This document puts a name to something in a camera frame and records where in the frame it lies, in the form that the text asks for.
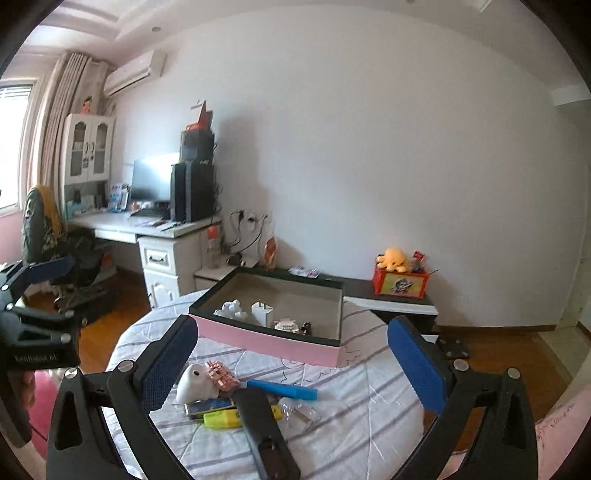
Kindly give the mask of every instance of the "desk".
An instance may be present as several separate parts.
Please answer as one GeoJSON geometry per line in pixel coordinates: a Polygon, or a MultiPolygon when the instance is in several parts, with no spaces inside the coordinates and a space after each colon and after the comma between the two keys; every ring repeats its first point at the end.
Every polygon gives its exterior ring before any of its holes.
{"type": "Polygon", "coordinates": [[[153,226],[140,226],[149,221],[148,217],[130,216],[129,212],[123,213],[89,213],[68,221],[68,226],[87,228],[95,231],[95,237],[115,242],[134,244],[140,236],[155,238],[178,238],[188,233],[202,230],[211,224],[220,223],[218,216],[208,217],[198,222],[184,223],[169,230],[158,230],[153,226]]]}
{"type": "Polygon", "coordinates": [[[68,221],[69,228],[92,230],[96,238],[139,244],[144,281],[152,308],[195,291],[193,273],[206,262],[207,234],[220,217],[160,230],[141,225],[147,217],[129,213],[90,213],[68,221]]]}

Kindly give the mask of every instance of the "small toy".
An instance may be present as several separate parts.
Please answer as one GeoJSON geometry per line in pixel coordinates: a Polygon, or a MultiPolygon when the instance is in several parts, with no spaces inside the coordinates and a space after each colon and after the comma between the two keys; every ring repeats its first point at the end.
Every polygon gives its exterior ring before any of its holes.
{"type": "Polygon", "coordinates": [[[177,403],[217,398],[219,391],[203,365],[191,364],[184,371],[177,387],[177,403]]]}
{"type": "Polygon", "coordinates": [[[297,323],[291,319],[281,319],[275,322],[275,330],[282,332],[300,333],[297,323]]]}
{"type": "Polygon", "coordinates": [[[386,272],[405,273],[408,271],[406,255],[399,248],[388,248],[384,255],[375,259],[378,268],[386,272]]]}
{"type": "Polygon", "coordinates": [[[258,301],[252,304],[251,307],[252,316],[256,318],[257,322],[263,325],[263,327],[270,327],[273,325],[274,313],[273,307],[267,305],[264,301],[258,301]]]}
{"type": "Polygon", "coordinates": [[[423,271],[423,265],[421,262],[425,258],[425,255],[420,251],[415,250],[412,257],[408,260],[408,271],[411,273],[419,273],[423,271]]]}
{"type": "Polygon", "coordinates": [[[86,97],[86,100],[84,100],[84,103],[82,104],[82,109],[80,110],[80,113],[88,115],[90,113],[90,106],[91,105],[92,105],[92,97],[86,97]]]}
{"type": "Polygon", "coordinates": [[[301,332],[304,335],[312,335],[312,324],[310,322],[304,322],[301,326],[301,332]]]}
{"type": "Polygon", "coordinates": [[[223,363],[215,360],[213,362],[205,362],[205,366],[207,367],[207,376],[221,391],[229,392],[240,386],[240,381],[232,375],[223,363]]]}
{"type": "Polygon", "coordinates": [[[240,307],[240,301],[227,301],[222,305],[221,310],[216,310],[213,312],[214,315],[219,315],[220,317],[225,317],[227,319],[233,320],[241,320],[244,321],[248,318],[247,312],[243,311],[240,307]]]}

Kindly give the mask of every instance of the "desk drawer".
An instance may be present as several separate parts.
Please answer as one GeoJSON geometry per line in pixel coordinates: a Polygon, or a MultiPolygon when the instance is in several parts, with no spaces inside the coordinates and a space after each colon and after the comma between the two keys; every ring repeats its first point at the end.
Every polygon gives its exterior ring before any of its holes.
{"type": "Polygon", "coordinates": [[[139,253],[142,257],[144,270],[176,275],[175,243],[175,240],[141,237],[139,239],[139,253]]]}
{"type": "Polygon", "coordinates": [[[112,230],[95,229],[95,237],[103,240],[113,240],[114,242],[123,242],[125,244],[135,244],[137,239],[135,233],[114,232],[112,230]]]}

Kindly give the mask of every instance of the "plastic bottle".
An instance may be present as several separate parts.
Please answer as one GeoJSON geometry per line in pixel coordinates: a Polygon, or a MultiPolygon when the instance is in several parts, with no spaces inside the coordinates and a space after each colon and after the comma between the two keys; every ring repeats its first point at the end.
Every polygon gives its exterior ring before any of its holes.
{"type": "Polygon", "coordinates": [[[222,260],[220,250],[219,230],[217,225],[207,229],[207,266],[208,268],[219,268],[222,260]]]}

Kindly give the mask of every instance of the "stuffed toy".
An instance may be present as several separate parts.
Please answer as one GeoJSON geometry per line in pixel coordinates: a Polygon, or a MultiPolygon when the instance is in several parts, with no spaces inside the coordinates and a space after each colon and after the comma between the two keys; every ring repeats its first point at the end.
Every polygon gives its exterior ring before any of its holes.
{"type": "Polygon", "coordinates": [[[375,262],[378,268],[386,269],[387,272],[406,273],[408,262],[406,255],[399,248],[388,248],[384,255],[379,255],[375,262]]]}

